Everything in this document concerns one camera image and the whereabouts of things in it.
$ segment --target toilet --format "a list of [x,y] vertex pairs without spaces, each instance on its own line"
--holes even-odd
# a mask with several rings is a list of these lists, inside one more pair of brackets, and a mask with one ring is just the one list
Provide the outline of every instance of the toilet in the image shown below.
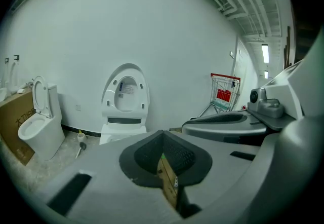
[[62,114],[56,85],[37,76],[32,86],[32,100],[36,113],[20,126],[18,136],[39,157],[49,160],[65,138],[61,127]]
[[104,124],[99,144],[146,133],[149,89],[142,70],[123,64],[110,76],[101,99]]

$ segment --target fluorescent light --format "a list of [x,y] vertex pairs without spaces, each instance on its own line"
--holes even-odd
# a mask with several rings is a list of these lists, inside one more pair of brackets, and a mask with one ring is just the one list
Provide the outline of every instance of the fluorescent light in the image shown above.
[[261,45],[262,53],[263,53],[263,60],[266,64],[269,63],[269,47],[268,45]]

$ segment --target shopping cart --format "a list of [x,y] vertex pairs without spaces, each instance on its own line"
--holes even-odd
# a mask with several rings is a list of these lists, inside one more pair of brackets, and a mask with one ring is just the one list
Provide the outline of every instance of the shopping cart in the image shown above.
[[215,111],[232,111],[239,98],[239,86],[241,79],[223,74],[211,73],[212,77],[212,94],[208,107],[198,116],[204,114],[210,106]]

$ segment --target toilet lid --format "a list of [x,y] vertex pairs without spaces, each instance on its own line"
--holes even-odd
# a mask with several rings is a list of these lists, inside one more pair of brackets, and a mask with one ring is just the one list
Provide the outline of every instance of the toilet lid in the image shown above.
[[49,88],[45,79],[37,76],[32,86],[32,100],[37,113],[44,115],[47,118],[52,117],[52,112],[49,103]]

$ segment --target concrete floor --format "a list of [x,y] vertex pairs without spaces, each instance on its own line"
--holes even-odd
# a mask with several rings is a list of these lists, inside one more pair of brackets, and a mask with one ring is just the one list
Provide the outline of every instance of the concrete floor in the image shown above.
[[[0,138],[1,159],[7,165],[12,180],[16,185],[19,185],[33,193],[41,185],[45,184],[65,167],[75,161],[75,156],[79,149],[77,133],[64,130],[64,134],[65,140],[52,159],[43,161],[35,153],[26,166],[22,165],[18,159],[16,159]],[[98,137],[88,136],[87,149],[81,152],[79,157],[82,157],[82,155],[93,146],[99,145],[99,139],[100,138]]]

